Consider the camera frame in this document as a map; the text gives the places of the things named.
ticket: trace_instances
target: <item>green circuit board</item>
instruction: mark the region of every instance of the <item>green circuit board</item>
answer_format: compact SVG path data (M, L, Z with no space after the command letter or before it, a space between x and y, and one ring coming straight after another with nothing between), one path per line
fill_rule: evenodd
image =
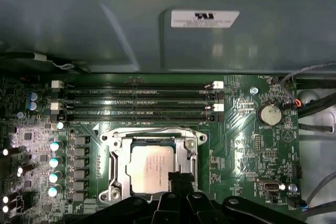
M51 80L60 80L63 83L71 83L75 88L71 99L83 103L95 104L94 108L78 109L71 115L72 120L64 123L64 128L57 129L56 122L50 119L49 97ZM217 112L215 120L198 120L193 118L193 111L181 112L183 117L170 118L170 114L161 113L156 121L147 119L106 120L105 118L117 116L111 112L107 115L100 109L104 100L110 95L108 89L101 85L109 83L116 85L170 85L180 86L204 85L214 81L223 82L220 89L218 103L224 104L224 111ZM76 98L83 89L76 91L76 87L90 85L90 91ZM288 88L296 93L295 81L287 83ZM289 98L281 91L277 76L257 75L223 75L223 74L92 74L87 76L57 75L40 76L32 83L16 81L13 78L2 78L2 99L0 109L2 116L0 123L3 129L14 125L18 128L15 133L15 146L25 145L27 150L34 152L30 161L36 164L30 177L14 176L2 177L2 194L13 189L21 188L33 191L32 207L22 214L23 223L62 223L64 216L83 216L92 214L107 205L98 200L98 195L106 190L109 181L109 150L99 141L99 136L107 131L119 127L164 127L180 126L191 127L194 130L207 134L208 141L198 149L198 187L210 198L222 202L228 196L241 196L259 204L265 205L285 214L300 218L300 209L293 209L287 204L287 198L300 196L300 166L299 166L299 140L298 140L298 116L295 109L283 109L284 104L289 104ZM43 94L41 103L43 106L37 111L27 109L27 96L30 92ZM191 99L188 103L180 103L178 99L164 106L186 106L187 104L201 104L200 101ZM69 102L69 98L58 99L58 102ZM258 114L260 108L266 105L276 106L281 111L281 120L276 125L265 125ZM23 112L23 119L17 118L17 113ZM6 147L5 138L13 135L3 130L2 147ZM25 133L32 133L32 141L24 140ZM89 149L89 173L87 176L87 188L84 201L69 201L69 181L67 180L71 169L67 163L67 155L71 149L69 142L75 136L87 136L90 143ZM64 142L65 148L52 153L48 149L50 141ZM60 183L63 187L57 199L51 199L47 195L51 184L48 174L53 172L48 163L41 162L41 155L47 155L47 161L53 156L62 156L65 160L62 167L58 168L65 175ZM11 158L11 173L15 173L20 158ZM266 191L263 188L265 179L276 180L285 185L284 190L276 193ZM29 188L23 186L24 181L30 180ZM295 184L297 192L290 192L288 186Z

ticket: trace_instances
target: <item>motherboard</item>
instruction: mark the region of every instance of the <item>motherboard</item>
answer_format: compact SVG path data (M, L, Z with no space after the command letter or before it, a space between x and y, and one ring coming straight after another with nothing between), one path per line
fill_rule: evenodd
M241 196L300 218L298 115L278 76L1 77L1 223L72 223L137 195ZM296 94L295 80L286 87Z

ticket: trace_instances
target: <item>screw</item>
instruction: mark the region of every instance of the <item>screw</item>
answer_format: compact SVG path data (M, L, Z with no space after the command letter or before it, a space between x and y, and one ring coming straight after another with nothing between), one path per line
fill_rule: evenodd
M256 88L256 87L252 87L252 88L250 88L250 93L251 94L257 94L259 92L259 89L258 88Z
M202 197L202 194L194 193L194 194L193 194L193 197L194 197L195 199L199 199L199 198Z
M229 199L229 202L232 204L232 205L236 205L239 203L238 199Z
M188 148L193 148L195 146L195 142L193 140L187 140L186 146Z
M295 185L295 184L289 184L288 186L288 190L291 192L291 193L296 193L298 191L298 186Z
M113 199L119 199L120 198L120 192L119 192L119 190L116 190L116 189L114 189L114 190L112 190L112 198Z
M168 198L169 198L169 199L173 199L173 198L175 198L175 197L176 197L176 194L169 194L169 195L168 195Z

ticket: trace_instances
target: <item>gray cable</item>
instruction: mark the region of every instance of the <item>gray cable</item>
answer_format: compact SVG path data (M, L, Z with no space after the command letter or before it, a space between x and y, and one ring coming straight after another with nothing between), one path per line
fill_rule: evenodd
M289 73L288 75L286 75L280 82L280 86L282 91L289 96L290 99L295 100L296 97L288 90L285 88L285 83L286 81L288 81L290 78L292 78L293 76L296 76L297 74L300 73L304 73L304 72L308 72L317 68L325 68L328 66L332 66L332 65L336 65L336 62L330 62L330 63L324 63L324 64L317 64L317 65L313 65L313 66L309 66L309 67L305 67L299 70L296 70L292 73Z
M334 180L336 178L336 172L329 174L327 177L325 177L318 185L317 187L311 192L309 197L306 200L306 203L309 205L315 195L324 187L326 184L328 184L330 181Z

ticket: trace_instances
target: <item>capacitor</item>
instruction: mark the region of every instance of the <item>capacitor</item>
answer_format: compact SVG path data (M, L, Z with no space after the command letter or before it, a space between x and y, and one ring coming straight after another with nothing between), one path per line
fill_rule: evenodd
M62 129L64 128L64 123L62 123L62 122L58 122L58 123L56 124L56 128L57 128L58 130L62 130Z
M62 191L62 186L60 184L56 184L53 187L50 187L48 190L48 195L50 197L55 197L58 193Z
M42 100L42 95L32 92L28 95L28 99L30 99L32 102L39 102L40 100Z
M16 199L17 196L19 196L19 192L15 191L11 194L8 194L2 198L3 203L7 204L8 202L11 202L12 200Z
M17 169L17 173L18 174L24 174L24 173L27 173L28 171L30 170L33 170L34 167L33 165L29 164L29 165L25 165L25 166L20 166L18 169Z
M295 185L295 184L289 184L288 185L288 190L291 192L291 193L296 193L299 189L298 189L298 186Z
M14 208L16 208L16 201L12 201L11 203L5 205L2 208L2 212L8 213L9 211L12 211Z
M63 148L63 142L62 141L55 141L50 144L50 149L55 152Z
M31 111L39 111L42 109L42 105L37 102L30 102L28 103L28 109Z
M4 149L2 151L2 154L4 156L11 156L11 155L14 155L14 154L18 154L20 153L20 148L18 147L15 147L15 148L7 148L7 149Z
M63 163L63 158L62 157L53 157L50 161L49 161L49 165L52 168L56 168L57 166L61 165Z
M25 115L25 113L20 111L16 114L16 116L17 116L18 119L23 119L23 118L25 118L26 115Z
M52 173L52 174L49 175L49 181L51 183L56 183L57 181L59 181L60 179L62 179L62 177L63 177L62 172L58 170L58 171L56 171L56 172L54 172L54 173Z
M282 112L275 104L266 104L258 109L257 117L263 125L274 126L281 122Z

